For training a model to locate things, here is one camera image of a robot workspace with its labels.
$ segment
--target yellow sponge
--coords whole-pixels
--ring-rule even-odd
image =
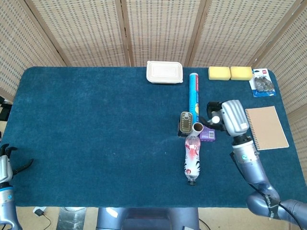
[[[225,80],[226,81],[230,79],[229,67],[210,66],[208,73],[209,73],[209,80]]]
[[[248,66],[232,66],[230,67],[231,80],[247,80],[253,77],[251,67]]]

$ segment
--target purple box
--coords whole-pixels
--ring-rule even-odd
[[[215,130],[204,126],[200,133],[200,139],[201,141],[215,141]]]

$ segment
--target black cable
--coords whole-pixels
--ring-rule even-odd
[[[234,154],[233,152],[230,153],[230,157],[231,157],[231,159],[233,160],[233,162],[235,163],[236,168],[238,169],[239,173],[241,174],[241,176],[243,177],[243,179],[246,181],[246,179],[245,179],[245,177],[244,177],[242,171],[240,170],[240,168],[239,168],[239,166],[238,166],[238,163],[237,163],[236,160],[235,160],[235,154]],[[254,185],[252,185],[252,184],[250,184],[250,183],[248,183],[248,184],[249,184],[249,186],[251,186],[253,189],[255,189],[258,193],[260,193],[262,196],[265,195],[263,192],[259,191],[259,189],[257,189]],[[295,215],[293,215],[293,213],[291,213],[291,212],[290,212],[285,206],[283,206],[280,202],[279,202],[278,206],[282,207],[287,213],[289,213],[289,215],[296,221],[296,223],[297,223],[297,225],[298,225],[298,227],[299,227],[300,230],[304,230],[304,229],[302,228],[302,226],[300,225],[300,223],[298,222],[298,219],[295,217]]]
[[[198,218],[198,219],[200,220],[200,222],[202,222],[204,225],[206,225],[206,227],[207,227],[209,230],[211,230],[210,227],[208,226],[208,224],[205,223],[205,221],[203,221],[203,220],[200,219],[200,218]]]
[[[47,220],[49,220],[49,225],[43,229],[43,230],[46,230],[47,228],[50,227],[50,225],[51,225],[51,220],[50,220],[48,217],[46,217],[44,214],[43,214],[43,216],[44,216]]]

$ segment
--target table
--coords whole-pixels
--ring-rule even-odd
[[[184,138],[189,74],[199,74],[200,115],[209,101],[239,99],[244,108],[275,105],[290,147],[261,151],[282,200],[307,202],[307,188],[274,74],[277,96],[253,98],[248,81],[211,81],[207,68],[184,68],[184,82],[151,84],[146,68],[34,67],[22,77],[2,143],[19,148],[12,166],[18,206],[246,207],[252,189],[229,153],[231,137],[202,142],[201,174],[188,186]]]

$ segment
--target floor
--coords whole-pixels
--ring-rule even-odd
[[[24,230],[43,230],[49,221],[43,216],[37,217],[32,212],[33,208],[18,207],[19,222]],[[56,230],[59,209],[60,207],[47,207],[45,210],[45,215],[51,220],[47,230]],[[87,208],[84,230],[95,230],[97,212],[98,208]],[[199,216],[212,230],[289,230],[287,222],[256,216],[246,208],[199,208]],[[207,230],[202,223],[200,228]]]

